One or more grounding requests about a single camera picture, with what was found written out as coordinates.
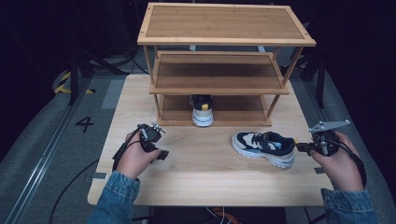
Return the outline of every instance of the printed number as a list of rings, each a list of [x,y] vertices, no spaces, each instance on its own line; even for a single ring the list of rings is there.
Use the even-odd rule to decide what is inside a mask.
[[[76,123],[78,126],[84,126],[84,133],[87,132],[88,126],[93,125],[93,123],[90,123],[91,117],[87,116],[85,119],[80,120],[79,122]]]

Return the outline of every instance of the handheld controller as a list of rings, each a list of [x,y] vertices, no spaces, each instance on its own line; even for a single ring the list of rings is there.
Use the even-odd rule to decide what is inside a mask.
[[[320,121],[315,127],[309,129],[312,133],[312,143],[298,143],[297,149],[306,152],[310,156],[310,151],[315,150],[323,156],[332,156],[338,151],[338,137],[334,132],[334,128],[342,127],[350,124],[349,120],[345,121]]]
[[[126,149],[134,143],[140,142],[140,146],[143,148],[143,150],[147,153],[150,151],[153,151],[155,149],[158,149],[155,147],[154,143],[158,142],[158,140],[161,139],[162,135],[161,133],[166,133],[166,130],[164,130],[160,125],[152,122],[152,127],[148,126],[147,124],[138,124],[137,129],[134,130],[133,133],[128,137],[128,139],[122,143],[120,146],[119,150],[116,152],[116,154],[113,156],[113,171],[117,169],[117,166],[119,164],[119,161],[123,155],[123,153],[126,151]],[[131,142],[132,138],[134,137],[137,132],[141,131],[140,134],[140,139],[139,141]],[[161,154],[157,157],[157,160],[162,160],[164,161],[165,158],[168,156],[169,151],[167,150],[161,150]]]
[[[348,124],[350,124],[350,121],[347,119],[345,121],[333,122],[320,121],[315,127],[309,129],[309,132],[312,133],[313,142],[298,143],[296,146],[299,151],[306,152],[309,156],[311,156],[311,150],[315,150],[323,156],[330,157],[338,151],[338,148],[343,149],[355,162],[359,173],[361,174],[361,182],[363,186],[366,186],[367,175],[364,169],[363,161],[355,153],[353,153],[346,144],[338,141],[337,134],[333,130],[334,128],[342,127]]]
[[[143,150],[145,152],[150,152],[155,149],[158,149],[155,147],[154,143],[157,143],[158,140],[162,137],[161,133],[166,133],[166,130],[164,130],[160,125],[151,122],[152,127],[148,126],[147,124],[138,124],[137,128],[140,129],[142,134],[140,134],[140,145],[142,146]],[[168,156],[169,151],[162,150],[160,156],[157,157],[157,160],[165,160],[165,158]]]

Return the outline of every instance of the jacket sleeve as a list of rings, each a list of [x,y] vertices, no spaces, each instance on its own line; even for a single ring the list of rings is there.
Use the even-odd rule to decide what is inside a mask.
[[[378,223],[367,189],[321,190],[327,223]]]
[[[139,179],[132,180],[114,171],[108,179],[88,223],[131,223],[134,200],[139,188]]]

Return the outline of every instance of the hand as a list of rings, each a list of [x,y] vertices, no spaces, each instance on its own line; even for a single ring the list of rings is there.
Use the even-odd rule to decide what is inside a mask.
[[[338,132],[336,134],[340,142],[345,143],[353,153],[359,156],[356,148],[346,135]],[[338,151],[331,157],[322,156],[314,150],[310,153],[312,158],[323,167],[326,175],[340,190],[359,191],[364,189],[358,167],[343,149],[338,148]]]
[[[117,171],[126,175],[132,179],[136,179],[149,164],[155,160],[161,153],[160,149],[153,150],[149,153],[145,152],[140,145],[140,142],[135,142],[140,140],[140,131],[137,132],[131,141],[128,143],[131,144],[124,154],[122,155],[119,165],[117,166]]]

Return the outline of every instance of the wooden shelf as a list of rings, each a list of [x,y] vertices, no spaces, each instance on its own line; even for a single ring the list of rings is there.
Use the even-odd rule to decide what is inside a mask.
[[[212,126],[272,125],[265,117],[267,106],[259,95],[213,95]],[[192,106],[189,95],[161,95],[160,125],[192,126]]]
[[[289,94],[273,53],[159,51],[150,94]]]
[[[316,42],[289,6],[148,3],[143,46],[161,125],[190,125],[189,96],[214,97],[215,126],[272,125],[269,119],[303,47]],[[148,45],[154,46],[152,63]],[[274,52],[165,51],[158,45],[274,46]],[[296,47],[282,76],[276,57]],[[274,95],[268,108],[265,95]]]
[[[139,45],[314,47],[289,6],[148,3]]]

